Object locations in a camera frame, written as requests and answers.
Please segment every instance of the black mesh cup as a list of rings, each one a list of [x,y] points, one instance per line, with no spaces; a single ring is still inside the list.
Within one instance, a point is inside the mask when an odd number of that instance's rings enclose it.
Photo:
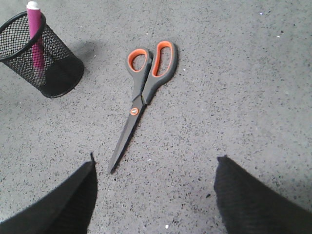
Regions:
[[[46,24],[30,39],[27,12],[0,28],[0,62],[11,68],[48,98],[60,97],[80,81],[84,66]]]

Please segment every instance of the scissor handle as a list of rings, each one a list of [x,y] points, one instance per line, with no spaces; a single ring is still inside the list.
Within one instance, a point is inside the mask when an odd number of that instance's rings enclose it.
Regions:
[[[165,47],[169,47],[171,50],[170,62],[167,67],[167,70],[163,74],[158,76],[157,72],[160,66],[161,50]],[[173,44],[168,40],[163,40],[159,42],[156,47],[155,55],[156,58],[153,60],[152,69],[148,74],[146,84],[142,92],[142,97],[145,104],[149,104],[151,102],[157,89],[164,83],[168,82],[176,71],[178,59],[177,59],[177,47],[175,44]]]
[[[139,70],[136,70],[133,67],[133,61],[139,55],[145,56],[145,62]],[[128,55],[126,59],[127,70],[131,74],[134,80],[132,101],[136,99],[136,97],[141,95],[142,93],[148,73],[151,69],[152,59],[153,59],[153,54],[148,49],[145,49],[145,48],[135,49]]]

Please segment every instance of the pink marker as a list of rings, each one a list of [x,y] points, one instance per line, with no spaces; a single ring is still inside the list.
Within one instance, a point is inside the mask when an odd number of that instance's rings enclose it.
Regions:
[[[27,16],[29,24],[30,39],[35,36],[37,31],[41,26],[41,11],[38,3],[35,1],[28,2],[27,6]],[[43,44],[42,37],[32,46],[33,54],[33,65],[36,71],[41,77],[44,74],[44,57],[43,57]]]

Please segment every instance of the scissor pivot screw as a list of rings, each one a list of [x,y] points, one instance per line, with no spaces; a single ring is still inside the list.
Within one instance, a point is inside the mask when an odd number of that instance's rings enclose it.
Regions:
[[[132,116],[136,116],[138,113],[139,113],[139,110],[138,110],[137,107],[132,108],[131,111],[130,111],[130,114],[131,114]]]

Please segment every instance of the concrete floor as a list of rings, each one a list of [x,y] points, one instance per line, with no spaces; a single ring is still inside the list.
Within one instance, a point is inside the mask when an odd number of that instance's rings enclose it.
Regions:
[[[213,189],[224,154],[312,211],[310,0],[38,2],[86,72],[75,90],[48,99],[0,64],[0,220],[45,196],[91,151],[91,234],[225,233]],[[0,23],[26,3],[4,3]],[[108,175],[131,107],[125,58],[162,39],[179,48],[176,74]]]

